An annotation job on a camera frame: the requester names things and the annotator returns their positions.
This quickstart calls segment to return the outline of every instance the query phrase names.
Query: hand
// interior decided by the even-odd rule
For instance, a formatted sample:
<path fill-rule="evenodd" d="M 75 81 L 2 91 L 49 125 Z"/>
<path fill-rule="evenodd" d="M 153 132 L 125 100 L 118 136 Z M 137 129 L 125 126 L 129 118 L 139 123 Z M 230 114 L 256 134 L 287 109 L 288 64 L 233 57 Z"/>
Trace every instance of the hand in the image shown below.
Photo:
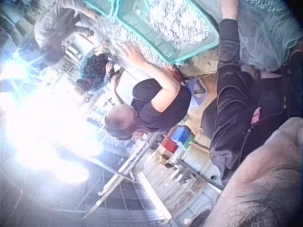
<path fill-rule="evenodd" d="M 137 49 L 135 49 L 133 46 L 124 45 L 122 48 L 122 52 L 128 63 L 135 68 L 141 68 L 146 63 L 143 54 Z"/>
<path fill-rule="evenodd" d="M 109 73 L 113 69 L 113 66 L 114 66 L 113 63 L 111 63 L 111 62 L 106 63 L 106 66 L 105 66 L 106 72 Z"/>
<path fill-rule="evenodd" d="M 237 20 L 239 0 L 221 0 L 223 19 Z"/>
<path fill-rule="evenodd" d="M 112 79 L 110 80 L 110 88 L 112 89 L 112 91 L 115 91 L 118 87 L 119 81 L 117 79 L 117 76 L 114 75 L 112 77 Z"/>

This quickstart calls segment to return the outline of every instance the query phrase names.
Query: black shirt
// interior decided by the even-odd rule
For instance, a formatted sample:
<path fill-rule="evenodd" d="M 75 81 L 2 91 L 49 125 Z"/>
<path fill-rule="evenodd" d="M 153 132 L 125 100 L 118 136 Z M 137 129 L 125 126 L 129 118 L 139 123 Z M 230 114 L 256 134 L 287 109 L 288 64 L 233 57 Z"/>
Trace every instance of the black shirt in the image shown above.
<path fill-rule="evenodd" d="M 191 93 L 187 87 L 181 85 L 175 100 L 164 112 L 158 112 L 151 104 L 151 100 L 162 89 L 155 79 L 146 79 L 133 88 L 134 99 L 131 103 L 143 121 L 145 127 L 152 131 L 165 131 L 177 125 L 187 114 Z"/>

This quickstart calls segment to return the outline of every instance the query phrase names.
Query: fishing net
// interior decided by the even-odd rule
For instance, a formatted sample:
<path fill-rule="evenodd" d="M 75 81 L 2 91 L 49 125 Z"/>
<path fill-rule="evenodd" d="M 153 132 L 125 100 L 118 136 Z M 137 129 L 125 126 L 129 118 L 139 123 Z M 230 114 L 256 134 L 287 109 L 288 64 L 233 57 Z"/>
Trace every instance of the fishing net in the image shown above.
<path fill-rule="evenodd" d="M 216 22 L 222 20 L 220 0 L 196 0 Z M 282 0 L 240 0 L 238 12 L 240 58 L 259 69 L 275 71 L 303 36 Z"/>

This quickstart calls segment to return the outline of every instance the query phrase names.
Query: green container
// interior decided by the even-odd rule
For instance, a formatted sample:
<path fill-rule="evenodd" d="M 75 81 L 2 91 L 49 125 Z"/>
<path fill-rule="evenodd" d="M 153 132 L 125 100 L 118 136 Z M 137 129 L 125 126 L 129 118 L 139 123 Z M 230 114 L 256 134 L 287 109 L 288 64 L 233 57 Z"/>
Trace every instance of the green container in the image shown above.
<path fill-rule="evenodd" d="M 86 5 L 106 17 L 113 15 L 116 0 L 83 0 Z"/>
<path fill-rule="evenodd" d="M 200 44 L 177 50 L 172 43 L 158 38 L 158 34 L 145 23 L 134 10 L 134 5 L 140 0 L 117 0 L 116 18 L 129 30 L 142 38 L 160 57 L 169 64 L 178 63 L 200 52 L 211 49 L 219 44 L 219 34 L 210 19 L 194 0 L 186 0 L 210 27 L 212 34 Z"/>

